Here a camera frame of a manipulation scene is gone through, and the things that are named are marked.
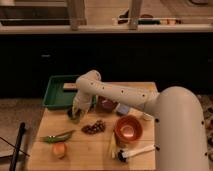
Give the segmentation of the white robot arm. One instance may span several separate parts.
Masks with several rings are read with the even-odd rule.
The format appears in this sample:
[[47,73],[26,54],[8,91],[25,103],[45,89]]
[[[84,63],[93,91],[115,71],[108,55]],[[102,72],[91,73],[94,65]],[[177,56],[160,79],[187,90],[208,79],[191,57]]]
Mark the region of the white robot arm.
[[79,76],[76,87],[74,110],[88,110],[92,97],[99,95],[154,117],[156,171],[209,171],[203,110],[190,90],[119,86],[103,82],[96,70]]

